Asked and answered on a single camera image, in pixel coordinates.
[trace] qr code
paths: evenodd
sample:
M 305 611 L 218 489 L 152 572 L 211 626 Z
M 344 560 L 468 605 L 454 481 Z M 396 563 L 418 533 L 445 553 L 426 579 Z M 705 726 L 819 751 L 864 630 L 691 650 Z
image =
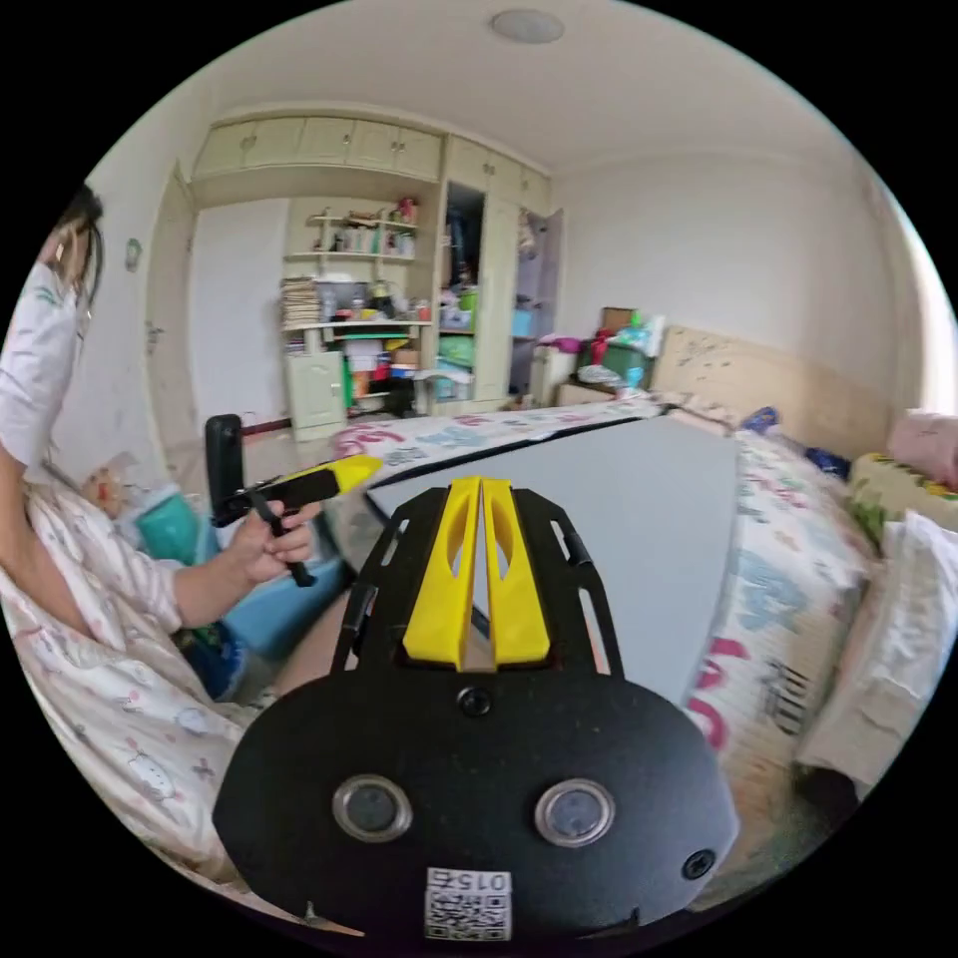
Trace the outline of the qr code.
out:
M 426 887 L 425 935 L 442 941 L 508 941 L 512 937 L 509 884 L 492 887 L 501 872 L 431 869 Z

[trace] ceiling light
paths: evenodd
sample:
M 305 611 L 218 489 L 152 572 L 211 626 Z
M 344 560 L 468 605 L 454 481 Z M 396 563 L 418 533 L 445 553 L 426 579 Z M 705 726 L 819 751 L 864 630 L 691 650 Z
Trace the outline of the ceiling light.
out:
M 489 26 L 516 43 L 555 43 L 566 32 L 558 17 L 540 10 L 506 10 L 496 14 Z

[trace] person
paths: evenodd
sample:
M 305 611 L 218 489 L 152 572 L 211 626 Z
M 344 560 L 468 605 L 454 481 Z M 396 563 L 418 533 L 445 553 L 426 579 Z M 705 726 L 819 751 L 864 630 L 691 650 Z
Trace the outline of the person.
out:
M 212 810 L 252 719 L 328 671 L 344 598 L 258 702 L 216 703 L 172 635 L 216 622 L 286 563 L 306 561 L 319 505 L 284 517 L 278 537 L 250 511 L 215 558 L 174 569 L 43 472 L 102 273 L 102 215 L 82 187 L 30 272 L 0 352 L 0 604 L 57 739 L 121 821 L 193 880 L 275 913 L 239 880 Z

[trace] clothes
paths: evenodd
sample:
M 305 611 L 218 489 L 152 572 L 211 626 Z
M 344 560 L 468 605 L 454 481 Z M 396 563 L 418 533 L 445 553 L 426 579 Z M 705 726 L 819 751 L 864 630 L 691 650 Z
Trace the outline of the clothes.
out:
M 0 443 L 27 466 L 47 453 L 80 343 L 80 308 L 50 267 L 30 270 L 0 353 Z
M 177 651 L 175 572 L 54 486 L 27 488 L 31 524 L 94 639 L 56 621 L 0 570 L 0 597 L 28 683 L 60 744 L 145 843 L 215 882 L 237 880 L 212 810 L 256 710 L 216 705 Z

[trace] girl's hand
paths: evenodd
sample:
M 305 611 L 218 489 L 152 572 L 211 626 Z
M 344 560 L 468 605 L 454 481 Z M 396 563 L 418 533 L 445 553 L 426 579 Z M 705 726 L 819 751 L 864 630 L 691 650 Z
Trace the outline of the girl's hand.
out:
M 281 502 L 268 505 L 275 515 L 282 515 Z M 251 585 L 277 579 L 288 572 L 287 563 L 306 562 L 311 558 L 310 523 L 321 509 L 321 505 L 314 502 L 303 506 L 295 515 L 286 516 L 282 520 L 285 533 L 276 538 L 273 538 L 268 524 L 252 509 L 225 552 Z

